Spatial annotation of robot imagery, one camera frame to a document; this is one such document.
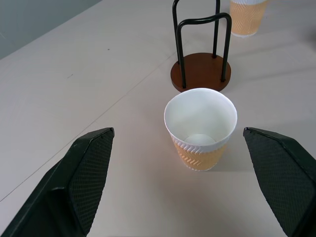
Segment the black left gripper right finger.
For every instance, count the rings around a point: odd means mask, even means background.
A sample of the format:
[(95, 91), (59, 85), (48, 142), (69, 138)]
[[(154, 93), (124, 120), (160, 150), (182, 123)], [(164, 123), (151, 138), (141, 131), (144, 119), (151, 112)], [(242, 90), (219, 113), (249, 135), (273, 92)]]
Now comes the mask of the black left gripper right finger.
[(259, 187), (287, 237), (316, 237), (316, 159), (293, 138), (243, 131)]

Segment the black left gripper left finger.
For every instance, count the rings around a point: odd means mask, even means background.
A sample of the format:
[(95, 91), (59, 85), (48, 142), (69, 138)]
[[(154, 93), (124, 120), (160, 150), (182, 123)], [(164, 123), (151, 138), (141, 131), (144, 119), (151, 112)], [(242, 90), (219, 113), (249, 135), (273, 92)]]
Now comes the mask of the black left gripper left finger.
[(86, 237), (106, 183), (114, 136), (108, 127), (76, 139), (0, 237)]

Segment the orange ribbed paper cup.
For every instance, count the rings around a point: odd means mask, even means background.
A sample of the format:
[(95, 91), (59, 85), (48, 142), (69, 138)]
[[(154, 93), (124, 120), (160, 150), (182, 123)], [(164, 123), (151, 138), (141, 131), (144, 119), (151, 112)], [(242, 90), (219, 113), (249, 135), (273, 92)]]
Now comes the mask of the orange ribbed paper cup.
[(257, 33), (269, 0), (230, 0), (231, 33), (240, 38)]
[(224, 153), (237, 125), (237, 110), (222, 93), (195, 88), (167, 103), (164, 124), (183, 163), (207, 171)]

